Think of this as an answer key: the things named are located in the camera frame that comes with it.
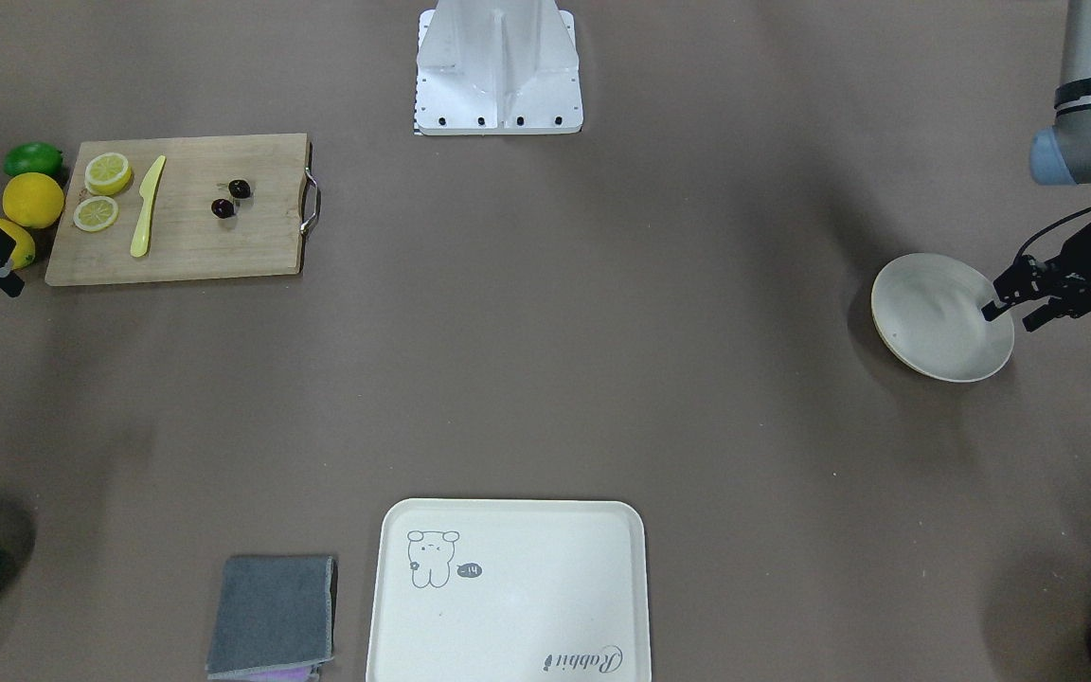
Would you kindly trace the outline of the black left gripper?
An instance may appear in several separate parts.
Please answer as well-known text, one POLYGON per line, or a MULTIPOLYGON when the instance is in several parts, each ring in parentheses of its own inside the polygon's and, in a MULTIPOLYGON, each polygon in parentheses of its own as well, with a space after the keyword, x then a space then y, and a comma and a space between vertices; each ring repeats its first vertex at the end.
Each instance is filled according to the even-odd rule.
POLYGON ((1062 247, 1060 255, 1044 263, 1033 256, 1017 256, 993 282, 995 298, 981 308, 987 322, 999 319, 1014 306, 1047 297, 1038 308, 1042 318, 1091 314, 1091 224, 1062 247), (1050 282, 1047 294, 1046 286, 1050 282))

